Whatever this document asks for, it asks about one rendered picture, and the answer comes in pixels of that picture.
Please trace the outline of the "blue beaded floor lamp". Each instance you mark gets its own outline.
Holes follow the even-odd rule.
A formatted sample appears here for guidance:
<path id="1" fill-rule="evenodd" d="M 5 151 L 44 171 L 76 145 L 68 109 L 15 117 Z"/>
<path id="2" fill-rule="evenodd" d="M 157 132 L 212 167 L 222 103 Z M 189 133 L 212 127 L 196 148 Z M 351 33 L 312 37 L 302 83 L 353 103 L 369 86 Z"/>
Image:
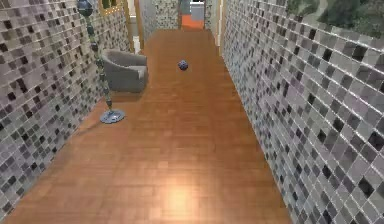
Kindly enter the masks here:
<path id="1" fill-rule="evenodd" d="M 117 123 L 124 119 L 125 113 L 122 110 L 114 109 L 112 107 L 112 98 L 110 96 L 108 81 L 106 80 L 104 62 L 100 56 L 99 45 L 95 39 L 95 30 L 90 19 L 90 16 L 93 13 L 93 6 L 88 0 L 77 0 L 77 10 L 79 14 L 85 18 L 86 30 L 90 40 L 90 48 L 95 55 L 95 64 L 97 66 L 97 71 L 99 72 L 105 103 L 108 107 L 108 110 L 100 116 L 100 121 L 104 124 Z"/>

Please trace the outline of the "gold framed wall picture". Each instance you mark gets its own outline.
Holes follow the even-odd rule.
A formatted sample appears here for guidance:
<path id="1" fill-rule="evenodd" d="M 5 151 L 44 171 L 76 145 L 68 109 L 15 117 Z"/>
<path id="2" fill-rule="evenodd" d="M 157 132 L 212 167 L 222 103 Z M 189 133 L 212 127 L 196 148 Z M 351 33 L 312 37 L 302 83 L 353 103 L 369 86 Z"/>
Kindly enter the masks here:
<path id="1" fill-rule="evenodd" d="M 98 7 L 103 16 L 117 13 L 122 10 L 122 0 L 98 0 Z"/>

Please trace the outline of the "green framed wall picture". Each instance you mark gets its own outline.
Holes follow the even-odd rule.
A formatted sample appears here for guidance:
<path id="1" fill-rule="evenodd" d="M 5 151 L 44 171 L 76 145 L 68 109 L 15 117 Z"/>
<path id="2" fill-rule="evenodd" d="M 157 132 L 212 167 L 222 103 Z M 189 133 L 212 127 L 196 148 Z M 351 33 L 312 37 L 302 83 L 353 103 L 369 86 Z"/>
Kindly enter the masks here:
<path id="1" fill-rule="evenodd" d="M 287 12 L 305 21 L 384 38 L 384 0 L 287 0 Z"/>

